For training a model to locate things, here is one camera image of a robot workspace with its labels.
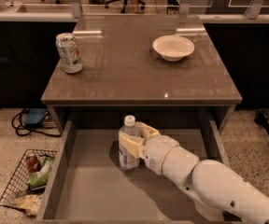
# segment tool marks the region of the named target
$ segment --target plastic bottle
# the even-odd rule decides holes
[[[141,136],[141,132],[135,127],[135,117],[126,116],[124,119],[124,125],[120,128],[120,132],[125,132],[131,136]],[[120,167],[123,170],[131,170],[137,168],[140,163],[140,158],[134,157],[127,151],[119,142],[119,161]]]

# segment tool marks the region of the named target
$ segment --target drawer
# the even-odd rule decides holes
[[[200,129],[160,131],[201,160],[210,156],[229,164],[214,120]],[[118,129],[78,129],[67,121],[35,223],[166,221],[207,223],[191,199],[145,164],[132,172],[120,169]]]

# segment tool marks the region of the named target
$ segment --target soda can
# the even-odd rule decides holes
[[[29,153],[25,159],[29,173],[37,172],[40,170],[40,161],[35,153]]]
[[[77,46],[77,39],[73,34],[64,33],[57,35],[56,47],[66,73],[73,74],[82,69],[83,65]]]

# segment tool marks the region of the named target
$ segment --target white bottle cap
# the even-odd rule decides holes
[[[128,127],[135,126],[135,116],[126,116],[124,119],[124,124]]]

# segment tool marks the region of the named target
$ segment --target white bowl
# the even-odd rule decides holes
[[[153,42],[154,49],[169,62],[180,61],[194,51],[193,43],[183,36],[164,35]]]

